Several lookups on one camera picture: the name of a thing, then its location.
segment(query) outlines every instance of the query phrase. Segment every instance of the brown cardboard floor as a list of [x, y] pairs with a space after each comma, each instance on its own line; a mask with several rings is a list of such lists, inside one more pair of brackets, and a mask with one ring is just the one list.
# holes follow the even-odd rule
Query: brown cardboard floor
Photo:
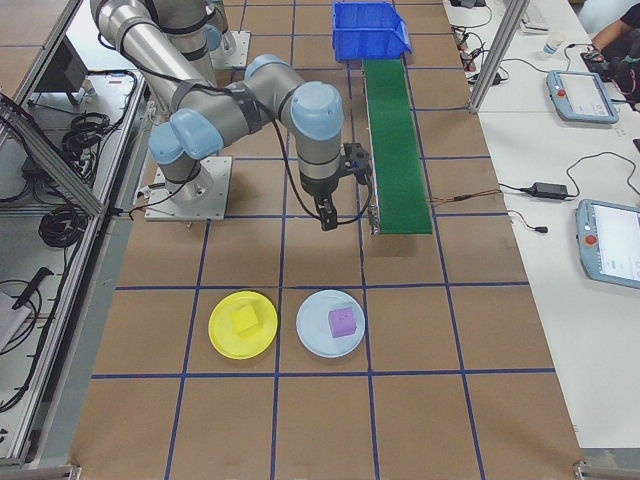
[[80, 0], [2, 0], [0, 91], [14, 97], [43, 55], [51, 31], [69, 3]]
[[[255, 34], [252, 58], [272, 52], [334, 84], [343, 140], [368, 144], [361, 73], [333, 60], [330, 2], [228, 5]], [[431, 192], [498, 188], [478, 119], [460, 109], [444, 8], [398, 10]], [[229, 219], [135, 222], [73, 445], [83, 478], [573, 478], [580, 451], [499, 196], [436, 208], [433, 236], [372, 238], [364, 222], [323, 233], [301, 215], [270, 128], [228, 152]], [[355, 213], [349, 179], [336, 199]], [[331, 361], [295, 331], [302, 301], [326, 287], [353, 295], [368, 322]], [[245, 288], [281, 325], [266, 352], [236, 362], [213, 349], [207, 321]]]

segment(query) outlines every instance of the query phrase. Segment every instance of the blue joint cap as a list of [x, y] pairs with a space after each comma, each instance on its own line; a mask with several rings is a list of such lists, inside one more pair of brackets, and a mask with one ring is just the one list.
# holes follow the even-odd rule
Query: blue joint cap
[[256, 70], [258, 70], [260, 67], [264, 67], [265, 65], [269, 65], [270, 63], [279, 63], [281, 65], [286, 65], [287, 67], [289, 66], [287, 62], [276, 57], [275, 55], [272, 55], [270, 53], [263, 53], [262, 55], [258, 55], [256, 59], [247, 66], [247, 69], [244, 72], [244, 79], [248, 80], [249, 78], [251, 78], [251, 75], [256, 73]]
[[222, 33], [213, 25], [205, 25], [204, 34], [207, 37], [207, 49], [213, 52], [222, 43]]
[[181, 108], [171, 115], [169, 123], [184, 151], [194, 160], [202, 160], [224, 148], [218, 129], [195, 110]]
[[322, 82], [300, 85], [291, 97], [290, 108], [293, 124], [312, 140], [329, 140], [342, 129], [342, 98], [332, 85]]
[[184, 153], [184, 148], [168, 122], [153, 129], [149, 137], [149, 150], [153, 159], [160, 165], [169, 165]]

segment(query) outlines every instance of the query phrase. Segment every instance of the light blue plate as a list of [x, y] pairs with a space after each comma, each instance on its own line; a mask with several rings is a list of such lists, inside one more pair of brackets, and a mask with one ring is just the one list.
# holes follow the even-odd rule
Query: light blue plate
[[[356, 321], [353, 335], [333, 338], [329, 312], [351, 307]], [[353, 297], [338, 290], [322, 290], [307, 298], [296, 319], [298, 337], [307, 349], [320, 357], [337, 358], [353, 351], [364, 336], [364, 312]]]

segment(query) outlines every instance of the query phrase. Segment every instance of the green conveyor belt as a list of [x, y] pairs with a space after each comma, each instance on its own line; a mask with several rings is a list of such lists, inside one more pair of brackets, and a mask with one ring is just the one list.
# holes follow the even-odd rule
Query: green conveyor belt
[[367, 60], [364, 74], [379, 233], [432, 233], [404, 65], [400, 60]]

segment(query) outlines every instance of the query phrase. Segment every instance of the touchscreen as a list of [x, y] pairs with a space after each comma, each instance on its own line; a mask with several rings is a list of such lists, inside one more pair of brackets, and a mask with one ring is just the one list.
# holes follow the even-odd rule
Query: touchscreen
[[594, 205], [600, 273], [640, 280], [640, 214]]
[[609, 109], [592, 76], [561, 73], [559, 77], [574, 113], [597, 117], [609, 115]]

